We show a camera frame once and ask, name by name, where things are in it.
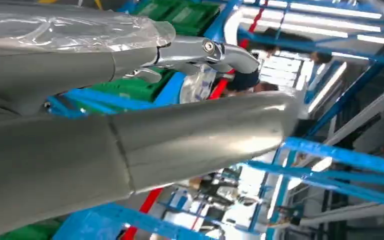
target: worker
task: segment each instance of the worker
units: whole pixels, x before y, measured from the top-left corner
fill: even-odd
[[[304,206],[302,204],[293,207],[276,206],[274,209],[283,215],[283,222],[290,223],[295,226],[300,225],[304,214]]]
[[[214,87],[217,86],[219,82],[220,78],[216,78],[212,84],[212,88],[214,89]],[[260,81],[258,70],[249,74],[235,72],[234,75],[231,76],[230,81],[227,83],[222,97],[240,96],[247,93],[277,90],[279,90],[277,85],[265,81]]]
[[[278,30],[272,27],[267,28],[264,32],[255,32],[254,35],[260,37],[270,37],[275,38]],[[315,45],[315,42],[306,36],[298,35],[295,33],[289,33],[285,31],[280,31],[279,34],[280,40],[294,41],[296,43],[311,43]],[[299,53],[299,54],[308,54],[309,58],[314,61],[315,64],[327,64],[332,60],[332,54],[322,53],[317,51],[308,51],[301,50],[295,47],[284,47],[278,46],[275,44],[266,44],[255,41],[249,41],[248,50],[264,50],[268,53],[268,57],[275,54],[277,51],[287,51],[291,53]]]

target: person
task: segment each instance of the person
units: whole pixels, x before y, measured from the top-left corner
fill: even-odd
[[[293,207],[276,206],[275,210],[284,216],[283,220],[292,225],[299,226],[304,216],[304,206],[302,204]]]
[[[254,32],[254,35],[257,35],[260,37],[275,38],[277,32],[278,32],[277,29],[269,27],[263,32]],[[280,40],[294,41],[296,43],[304,42],[304,43],[311,43],[313,45],[315,44],[315,42],[309,37],[298,35],[295,33],[285,32],[285,31],[280,31],[279,39]],[[249,41],[247,50],[249,50],[249,51],[250,50],[264,50],[268,53],[269,56],[273,55],[277,51],[287,51],[287,52],[291,52],[291,53],[308,54],[310,59],[312,59],[315,64],[327,64],[332,60],[332,54],[328,54],[328,53],[301,50],[301,49],[295,48],[295,47],[284,47],[284,46],[278,46],[275,44],[266,44],[266,43],[260,43],[260,42],[255,42],[255,41]]]
[[[202,176],[199,184],[199,195],[204,196],[205,199],[211,197],[211,200],[207,201],[208,204],[227,210],[235,204],[248,207],[258,202],[257,199],[239,191],[237,182],[219,181],[214,184],[215,175],[216,173],[212,172]]]
[[[217,77],[212,83],[211,91],[219,84],[221,77]],[[221,97],[240,96],[248,93],[258,93],[262,91],[278,91],[279,87],[276,84],[271,84],[265,81],[260,81],[258,70],[252,73],[235,72],[227,83]]]

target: blue metal frame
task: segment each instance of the blue metal frame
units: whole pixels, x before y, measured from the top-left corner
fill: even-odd
[[[381,63],[372,64],[360,77],[336,100],[333,106],[317,121],[316,125],[308,131],[307,136],[313,136],[316,132],[336,116],[352,97],[358,93],[373,77],[375,77],[384,65]]]
[[[242,38],[250,39],[258,43],[276,44],[281,47],[295,48],[295,49],[309,51],[309,52],[318,52],[318,53],[326,53],[326,54],[331,54],[332,52],[336,52],[341,54],[354,55],[354,56],[359,56],[363,58],[368,58],[370,60],[374,60],[384,64],[384,56],[381,56],[381,55],[368,54],[368,53],[354,51],[354,50],[345,49],[345,48],[321,47],[321,46],[316,46],[315,43],[313,42],[311,43],[295,42],[295,41],[283,40],[283,39],[275,40],[273,37],[259,36],[259,35],[250,33],[241,27],[238,29],[238,34]]]
[[[297,156],[297,152],[296,151],[294,151],[294,150],[290,151],[288,156],[287,156],[287,158],[286,158],[286,165],[285,165],[285,167],[291,166],[294,163],[296,156]],[[289,183],[289,179],[286,178],[286,177],[283,177],[282,181],[280,182],[280,188],[279,188],[279,193],[277,195],[277,199],[276,199],[276,201],[274,203],[275,206],[282,206],[284,198],[285,198],[285,195],[286,195],[286,192],[288,190],[288,183]],[[280,217],[279,212],[274,211],[273,215],[269,219],[269,222],[271,224],[276,223],[278,221],[279,217]],[[275,230],[273,228],[269,227],[267,229],[267,232],[266,232],[266,235],[265,235],[266,239],[273,239],[274,235],[275,235]]]
[[[262,171],[267,171],[274,174],[283,175],[284,177],[300,178],[304,183],[307,183],[316,187],[321,187],[321,188],[332,190],[338,193],[352,195],[358,198],[384,204],[384,193],[374,191],[374,190],[369,190],[360,186],[354,186],[351,184],[343,183],[337,180],[329,179],[327,177],[331,177],[331,175],[330,174],[325,175],[324,172],[311,172],[311,171],[307,172],[307,171],[301,171],[301,169],[293,168],[293,167],[283,168],[281,166],[274,166],[274,165],[266,164],[259,161],[249,161],[248,164],[253,168],[256,168]],[[340,178],[339,175],[333,176],[333,177],[337,179]]]
[[[177,212],[181,212],[181,213],[185,213],[185,214],[189,214],[189,215],[192,215],[192,216],[195,216],[195,217],[198,217],[198,218],[201,218],[201,219],[204,219],[206,221],[209,221],[217,226],[223,226],[223,225],[227,225],[227,226],[231,226],[231,227],[234,227],[235,229],[241,231],[241,232],[245,232],[247,234],[252,234],[252,235],[261,235],[261,232],[256,232],[256,231],[249,231],[248,229],[244,229],[240,226],[237,226],[236,224],[233,224],[233,223],[228,223],[228,222],[222,222],[222,221],[219,221],[219,220],[216,220],[212,217],[208,217],[208,216],[204,216],[204,215],[200,215],[198,214],[199,211],[197,212],[191,212],[191,211],[188,211],[188,210],[183,210],[183,209],[178,209],[178,208],[175,208],[175,207],[172,207],[166,203],[163,203],[163,202],[158,202],[158,204],[164,206],[165,208],[167,209],[172,209],[174,211],[177,211]]]
[[[323,145],[296,137],[288,137],[283,147],[310,153],[319,157],[331,157],[335,161],[384,173],[384,158],[347,149]]]
[[[341,64],[342,62],[340,61],[332,62],[332,64],[327,69],[327,71],[321,77],[320,81],[318,81],[317,84],[315,85],[315,88],[313,90],[308,90],[307,92],[305,92],[305,97],[304,97],[305,104],[310,104],[312,102],[316,94],[319,93],[320,90],[322,90],[322,88],[329,81],[329,79],[331,79],[332,75],[338,70]]]
[[[71,214],[52,239],[116,239],[125,224],[169,239],[213,240],[201,232],[191,231],[183,226],[162,221],[115,203],[108,203]]]
[[[274,153],[273,160],[271,161],[272,165],[276,163],[280,154],[281,154],[281,149],[279,147],[278,149],[276,149],[276,152]],[[259,199],[264,199],[264,196],[267,192],[266,191],[266,189],[267,189],[266,188],[266,182],[267,182],[268,177],[269,177],[268,172],[265,172],[264,177],[262,178],[261,187],[258,191],[258,198]],[[256,224],[257,224],[257,221],[258,221],[258,218],[260,215],[261,208],[262,208],[262,204],[257,203],[257,205],[255,206],[255,209],[254,209],[254,213],[252,214],[252,217],[251,217],[251,222],[249,223],[249,227],[248,227],[249,231],[254,231],[254,228],[256,227]]]
[[[353,152],[338,147],[326,146],[317,142],[311,142],[295,137],[287,138],[278,151],[283,151],[286,149],[290,150],[286,167],[267,164],[260,161],[248,161],[247,163],[251,167],[265,171],[267,173],[274,173],[284,176],[280,184],[279,194],[275,200],[276,206],[281,206],[283,203],[285,194],[287,192],[289,178],[299,178],[304,183],[313,186],[384,204],[384,193],[335,180],[345,179],[355,182],[366,182],[384,185],[384,175],[349,173],[341,171],[313,172],[307,168],[289,167],[293,163],[297,151],[320,157],[331,157],[334,161],[339,163],[352,165],[358,168],[370,169],[381,173],[384,173],[384,158],[359,152]],[[274,161],[277,162],[278,158],[279,155],[275,155]],[[274,212],[269,221],[270,223],[274,224],[278,221],[278,219],[279,213]],[[273,239],[274,234],[275,229],[269,227],[266,232],[266,239]]]
[[[290,175],[294,178],[307,179],[307,178],[316,178],[316,179],[342,179],[349,180],[353,182],[364,182],[370,184],[384,185],[384,175],[373,174],[373,173],[349,173],[345,171],[334,171],[328,170],[323,172],[312,171],[306,167],[282,167],[279,165],[272,165],[263,163],[260,161],[248,161],[249,166],[259,168],[263,171],[270,173],[277,173],[283,175]]]

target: blue rack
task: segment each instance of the blue rack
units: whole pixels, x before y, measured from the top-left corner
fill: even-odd
[[[117,239],[120,230],[132,225],[169,239],[212,240],[213,238],[185,227],[161,221],[153,216],[109,203],[73,213],[64,222],[53,240]]]

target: green bin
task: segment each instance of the green bin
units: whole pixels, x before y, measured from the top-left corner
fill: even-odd
[[[186,5],[182,0],[149,0],[140,3],[132,13],[138,16],[147,16],[154,21],[164,21],[172,11],[181,9]]]
[[[183,2],[164,21],[169,21],[176,33],[184,36],[201,36],[220,11],[219,5],[210,3]]]
[[[99,83],[89,87],[89,89],[103,92],[106,94],[116,95],[120,97],[131,98],[145,102],[153,102],[175,71],[163,68],[153,68],[154,71],[161,75],[161,80],[156,83],[149,83],[140,78],[134,77],[129,79],[118,79],[111,82]],[[83,108],[88,113],[99,113],[97,109],[91,106],[77,102],[79,108]],[[119,108],[116,106],[106,105],[114,109],[116,112],[125,112],[128,109]]]

